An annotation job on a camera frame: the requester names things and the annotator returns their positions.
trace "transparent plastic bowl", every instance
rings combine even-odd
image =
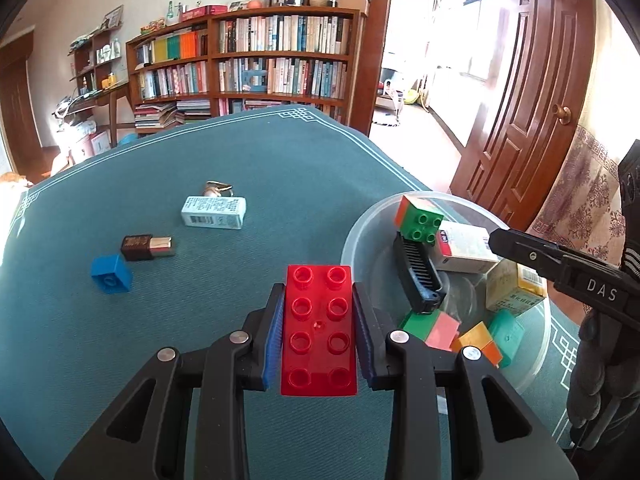
[[[371,206],[353,225],[342,249],[342,265],[351,266],[354,282],[364,282],[375,307],[388,311],[396,323],[411,309],[402,291],[392,253],[396,236],[394,217],[404,194],[428,198],[441,209],[445,219],[486,228],[508,229],[498,217],[457,196],[434,191],[414,191],[390,196]],[[462,322],[466,332],[478,322],[488,324],[494,313],[484,308],[484,274],[439,271],[447,296],[441,309]],[[511,365],[501,371],[518,393],[522,393],[542,367],[551,334],[548,299],[518,317],[525,335]],[[441,412],[446,412],[439,402]]]

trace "black comb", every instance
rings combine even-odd
[[[394,240],[394,258],[398,277],[411,310],[428,314],[440,306],[446,294],[427,248],[421,242],[406,240],[400,233]]]

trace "blue lego brick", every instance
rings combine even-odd
[[[129,292],[133,275],[119,254],[100,256],[92,261],[91,277],[104,293]]]

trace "door knob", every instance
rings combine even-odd
[[[567,106],[554,105],[552,114],[558,118],[560,124],[569,124],[571,122],[571,110]]]

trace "lipstick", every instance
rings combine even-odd
[[[174,240],[171,236],[125,236],[122,239],[120,252],[128,262],[153,260],[160,256],[173,256],[175,254]]]

